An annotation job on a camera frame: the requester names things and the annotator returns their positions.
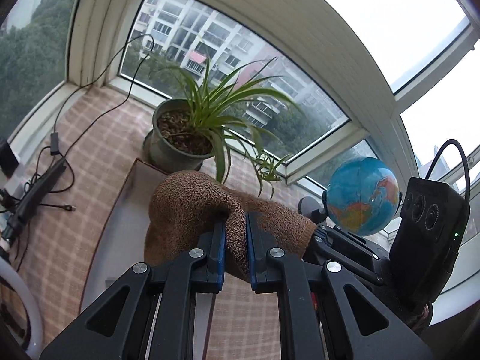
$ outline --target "black metal bracket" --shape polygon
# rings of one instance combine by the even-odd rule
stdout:
[[[325,359],[320,323],[330,360],[431,359],[428,347],[340,263],[304,262],[260,230],[255,214],[246,219],[252,289],[278,293],[282,359]],[[154,360],[191,360],[195,294],[222,289],[224,262],[225,225],[217,223],[176,260],[135,264],[40,360],[139,360],[147,351]]]

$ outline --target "black device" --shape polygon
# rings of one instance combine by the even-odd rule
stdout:
[[[1,234],[2,239],[10,246],[15,243],[15,240],[21,234],[27,223],[37,213],[38,206],[47,193],[51,192],[65,169],[65,159],[61,158],[38,179],[20,200],[15,207],[14,214],[9,217],[7,226]]]
[[[339,226],[319,225],[310,240],[303,260],[323,266],[336,261],[349,270],[375,297],[419,335],[433,315],[431,304],[422,313],[406,307],[397,295],[390,271],[388,251],[380,245],[342,230]]]
[[[255,214],[246,219],[251,286],[256,293],[278,294],[283,360],[325,359],[319,323],[331,360],[432,358],[422,340],[342,264],[304,262],[259,229]],[[135,264],[44,349],[40,360],[138,360],[147,348],[151,359],[191,359],[195,294],[221,290],[224,250],[225,224],[217,223],[201,235],[197,248],[174,261]]]
[[[11,150],[7,140],[0,137],[0,169],[8,178],[12,177],[18,168],[18,160]]]
[[[411,178],[390,249],[397,294],[413,311],[433,302],[447,283],[470,216],[470,205],[446,183]]]

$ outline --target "plaid tablecloth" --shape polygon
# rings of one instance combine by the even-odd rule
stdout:
[[[123,100],[124,95],[108,88],[92,88],[82,96],[59,121],[63,152],[95,117]],[[76,176],[74,187],[65,193],[49,195],[45,201],[75,205],[76,211],[41,207],[32,220],[28,251],[20,273],[38,301],[45,344],[79,313],[102,229],[131,165],[135,158],[142,157],[142,142],[151,129],[152,112],[128,100],[102,117],[68,155]],[[49,138],[43,143],[42,146],[48,145]],[[40,173],[51,161],[46,152],[40,159]],[[239,154],[234,154],[232,160],[227,186],[257,195],[259,186],[251,164]],[[202,171],[215,177],[213,159],[205,161]],[[68,186],[70,181],[67,170],[59,187]],[[270,186],[265,185],[264,189],[262,196],[268,198]],[[275,185],[274,200],[294,210],[303,196],[299,187]],[[26,232],[21,244],[26,244]],[[11,296],[4,288],[1,295]],[[233,358],[280,358],[278,304],[276,295],[255,295],[248,283],[227,275],[224,290],[215,303],[207,359]]]

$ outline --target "globe stand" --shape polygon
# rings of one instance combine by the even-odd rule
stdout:
[[[310,196],[300,199],[298,202],[298,213],[306,216],[316,225],[320,225],[321,223],[325,222],[328,217],[326,205],[323,204],[322,206],[316,199]]]

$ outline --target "tree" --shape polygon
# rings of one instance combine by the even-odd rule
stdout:
[[[308,109],[301,108],[303,113],[296,109],[282,110],[268,122],[265,128],[279,139],[266,138],[268,151],[280,157],[296,154],[328,132],[328,127],[318,123]]]
[[[133,77],[141,59],[148,52],[143,48],[141,38],[134,40],[127,48],[122,73]],[[173,98],[185,97],[179,84],[182,77],[168,67],[179,66],[179,63],[168,59],[164,52],[153,51],[138,70],[136,80],[149,85]]]
[[[24,28],[0,35],[0,136],[65,79],[65,53],[75,0],[41,0]]]

